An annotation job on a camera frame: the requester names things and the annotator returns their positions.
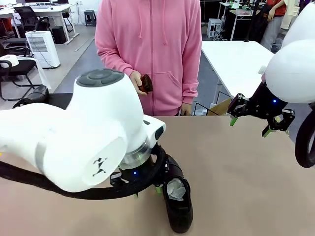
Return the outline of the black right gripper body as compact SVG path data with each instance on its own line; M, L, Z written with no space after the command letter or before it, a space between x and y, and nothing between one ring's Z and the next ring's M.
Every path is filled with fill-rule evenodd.
M261 119L278 116L287 105L270 92L265 82L261 82L247 102L248 115Z

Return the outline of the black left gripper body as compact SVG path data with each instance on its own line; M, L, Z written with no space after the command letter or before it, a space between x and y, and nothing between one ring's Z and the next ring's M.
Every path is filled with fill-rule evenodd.
M127 182L137 182L142 181L147 178L149 173L152 171L155 163L151 158L145 161L142 165L133 168L123 170L118 168L118 171L113 172L110 175L110 184L113 187L122 186Z

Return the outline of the person's left hand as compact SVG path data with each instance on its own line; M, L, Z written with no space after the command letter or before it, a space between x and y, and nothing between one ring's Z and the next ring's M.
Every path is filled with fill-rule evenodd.
M180 116L191 116L192 105L188 103L182 103Z

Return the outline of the person's right hand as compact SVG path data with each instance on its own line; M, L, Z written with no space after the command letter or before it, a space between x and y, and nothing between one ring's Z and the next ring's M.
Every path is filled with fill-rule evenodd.
M138 71L133 71L130 74L129 78L130 78L130 80L131 80L131 82L132 82L136 92L139 95L147 95L145 92L140 90L140 87L142 86L142 81L141 81L141 74Z

